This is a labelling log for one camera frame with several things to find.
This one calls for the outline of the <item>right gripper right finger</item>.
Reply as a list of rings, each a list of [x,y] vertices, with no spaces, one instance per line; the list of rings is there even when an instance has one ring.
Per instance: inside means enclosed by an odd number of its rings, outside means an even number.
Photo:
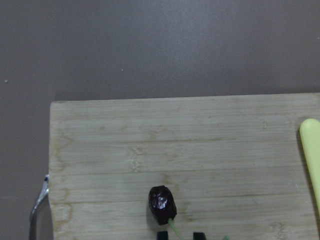
[[[204,232],[193,232],[193,240],[206,240]]]

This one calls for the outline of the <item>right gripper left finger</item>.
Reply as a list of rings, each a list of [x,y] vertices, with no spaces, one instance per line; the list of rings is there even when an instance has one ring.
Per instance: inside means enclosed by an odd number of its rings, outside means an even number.
[[[156,240],[169,240],[167,231],[158,231],[156,234]]]

